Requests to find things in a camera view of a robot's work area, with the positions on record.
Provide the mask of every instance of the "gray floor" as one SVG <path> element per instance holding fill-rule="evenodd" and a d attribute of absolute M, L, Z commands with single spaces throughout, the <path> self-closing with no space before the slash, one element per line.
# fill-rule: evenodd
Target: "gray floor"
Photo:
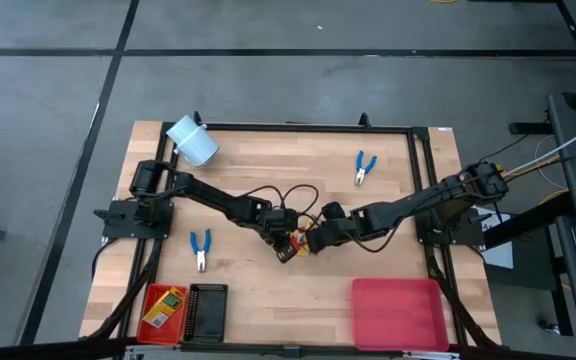
<path fill-rule="evenodd" d="M 114 48 L 129 1 L 0 0 L 0 47 Z M 576 19 L 576 2 L 568 2 Z M 392 1 L 142 0 L 129 48 L 574 48 L 548 4 Z M 109 58 L 0 57 L 0 346 L 12 344 L 86 136 Z M 132 122 L 176 120 L 451 126 L 462 163 L 541 121 L 546 96 L 576 89 L 576 62 L 352 57 L 124 58 L 86 176 L 38 341 L 72 340 Z M 513 167 L 539 137 L 495 160 Z M 545 141 L 543 150 L 552 148 Z M 563 183 L 559 169 L 547 175 Z M 502 210 L 521 212 L 555 188 L 512 183 Z M 534 326 L 548 294 L 491 284 L 502 338 L 515 349 L 576 355 L 576 337 Z"/>

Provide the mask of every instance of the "white cup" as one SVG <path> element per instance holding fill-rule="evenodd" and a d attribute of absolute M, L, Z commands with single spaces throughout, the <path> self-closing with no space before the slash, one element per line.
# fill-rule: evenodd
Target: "white cup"
<path fill-rule="evenodd" d="M 206 132 L 206 125 L 199 126 L 185 115 L 166 132 L 177 144 L 175 152 L 183 155 L 190 165 L 205 165 L 219 150 L 219 145 Z"/>

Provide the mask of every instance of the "wooden tabletop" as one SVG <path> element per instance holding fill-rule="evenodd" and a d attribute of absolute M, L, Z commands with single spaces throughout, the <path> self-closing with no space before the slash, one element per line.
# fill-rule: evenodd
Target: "wooden tabletop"
<path fill-rule="evenodd" d="M 128 187 L 137 163 L 153 159 L 162 123 L 135 122 L 117 187 L 119 198 Z M 437 177 L 461 169 L 454 135 L 449 128 L 429 128 Z M 194 174 L 233 195 L 272 184 L 285 192 L 306 183 L 319 189 L 311 213 L 338 201 L 346 212 L 376 201 L 394 201 L 414 192 L 406 137 L 394 134 L 210 131 L 219 153 L 205 167 L 179 161 L 178 169 Z M 167 144 L 166 157 L 172 144 Z M 421 143 L 417 144 L 424 185 L 427 185 Z M 377 164 L 361 187 L 354 186 L 358 150 L 364 161 L 377 155 Z M 263 190 L 255 196 L 276 204 L 277 195 Z M 288 207 L 302 209 L 312 191 L 290 194 Z M 164 241 L 157 283 L 187 286 L 220 283 L 229 286 L 225 342 L 256 344 L 353 345 L 350 285 L 358 277 L 427 278 L 423 248 L 417 243 L 414 220 L 405 220 L 390 245 L 378 254 L 355 244 L 326 248 L 317 256 L 295 257 L 281 264 L 271 247 L 252 230 L 238 228 L 219 212 L 188 199 L 174 199 L 171 234 Z M 196 270 L 190 231 L 212 231 L 205 273 Z M 367 243 L 378 247 L 382 239 Z M 81 325 L 81 335 L 96 330 L 125 294 L 136 241 L 121 239 L 100 256 Z M 500 341 L 497 320 L 481 258 L 472 250 L 451 247 L 459 295 L 486 334 Z M 129 334 L 136 333 L 142 294 L 135 300 Z M 450 307 L 444 314 L 455 343 Z"/>

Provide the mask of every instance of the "blue pliers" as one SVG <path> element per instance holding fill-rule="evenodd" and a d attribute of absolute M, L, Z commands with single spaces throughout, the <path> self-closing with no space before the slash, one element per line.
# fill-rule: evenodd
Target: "blue pliers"
<path fill-rule="evenodd" d="M 210 251 L 210 229 L 206 230 L 206 241 L 204 242 L 203 249 L 199 250 L 197 246 L 197 235 L 194 231 L 190 232 L 190 245 L 192 245 L 192 250 L 197 255 L 197 271 L 206 271 L 206 254 Z"/>
<path fill-rule="evenodd" d="M 357 176 L 355 176 L 355 186 L 360 186 L 361 183 L 364 182 L 364 176 L 367 175 L 370 170 L 375 166 L 375 162 L 377 162 L 377 157 L 373 156 L 370 159 L 370 164 L 363 167 L 363 160 L 364 160 L 364 152 L 360 151 L 359 155 L 357 156 Z"/>

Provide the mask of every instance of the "red box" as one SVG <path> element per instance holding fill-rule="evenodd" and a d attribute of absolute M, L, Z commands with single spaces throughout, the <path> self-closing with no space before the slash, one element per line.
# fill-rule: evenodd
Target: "red box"
<path fill-rule="evenodd" d="M 431 279 L 355 279 L 355 345 L 366 351 L 446 351 L 439 284 Z"/>
<path fill-rule="evenodd" d="M 150 284 L 146 291 L 141 317 L 146 315 L 148 310 L 150 310 L 157 300 L 159 300 L 166 291 L 170 290 L 171 287 L 179 289 L 184 294 L 184 303 L 181 309 L 177 309 L 160 328 L 156 328 L 139 319 L 139 328 L 137 329 L 138 342 L 156 345 L 175 345 L 181 342 L 181 331 L 184 326 L 186 304 L 188 303 L 188 289 L 185 286 Z"/>

